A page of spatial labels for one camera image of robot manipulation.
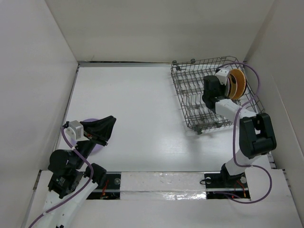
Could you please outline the white plate red characters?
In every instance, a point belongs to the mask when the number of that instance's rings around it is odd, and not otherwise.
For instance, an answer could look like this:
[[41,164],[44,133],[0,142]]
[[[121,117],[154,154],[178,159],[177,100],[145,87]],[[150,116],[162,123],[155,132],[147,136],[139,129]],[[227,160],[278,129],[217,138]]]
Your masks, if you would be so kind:
[[230,96],[230,94],[231,94],[231,88],[232,88],[232,85],[231,85],[231,76],[230,76],[230,73],[228,73],[228,75],[227,75],[227,81],[226,81],[226,87],[225,87],[225,96],[226,97]]

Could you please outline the woven bamboo plate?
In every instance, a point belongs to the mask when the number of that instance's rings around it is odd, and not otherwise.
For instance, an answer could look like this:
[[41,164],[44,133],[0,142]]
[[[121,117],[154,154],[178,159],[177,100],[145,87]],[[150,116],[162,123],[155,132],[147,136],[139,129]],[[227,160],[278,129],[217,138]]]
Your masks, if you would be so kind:
[[230,74],[234,75],[237,79],[237,93],[235,95],[235,100],[239,99],[245,92],[247,81],[244,73],[240,69],[232,69]]

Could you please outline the yellow brown patterned plate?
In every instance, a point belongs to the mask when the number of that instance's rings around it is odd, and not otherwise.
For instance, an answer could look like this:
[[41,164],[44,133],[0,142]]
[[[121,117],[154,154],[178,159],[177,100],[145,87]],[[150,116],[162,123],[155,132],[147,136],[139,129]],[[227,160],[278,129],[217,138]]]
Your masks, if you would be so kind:
[[238,83],[237,83],[237,79],[235,78],[234,75],[230,74],[229,78],[230,78],[230,81],[231,81],[231,86],[230,86],[231,91],[230,91],[230,94],[229,94],[229,98],[231,100],[234,100],[235,95],[237,93],[237,89],[238,89],[238,87],[237,87]]

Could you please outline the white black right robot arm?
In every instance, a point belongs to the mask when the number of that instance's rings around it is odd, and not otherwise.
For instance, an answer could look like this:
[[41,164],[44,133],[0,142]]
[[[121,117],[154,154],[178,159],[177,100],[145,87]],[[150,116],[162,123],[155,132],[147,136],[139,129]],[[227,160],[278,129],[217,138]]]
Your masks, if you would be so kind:
[[221,167],[220,173],[207,174],[204,181],[209,188],[229,188],[245,175],[260,156],[269,153],[277,146],[271,118],[267,113],[257,114],[236,104],[225,96],[225,87],[217,76],[203,79],[202,100],[207,108],[230,120],[233,125],[233,143],[239,149],[233,150],[233,157]]

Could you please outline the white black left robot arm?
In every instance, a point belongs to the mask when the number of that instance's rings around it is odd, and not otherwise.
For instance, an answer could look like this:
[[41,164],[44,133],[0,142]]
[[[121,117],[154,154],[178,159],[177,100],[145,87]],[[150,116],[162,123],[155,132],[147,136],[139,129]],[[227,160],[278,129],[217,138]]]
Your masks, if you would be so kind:
[[67,228],[87,197],[106,184],[106,169],[87,158],[93,149],[105,147],[116,118],[112,115],[94,121],[67,121],[61,135],[68,150],[57,149],[49,158],[52,172],[43,213],[37,228]]

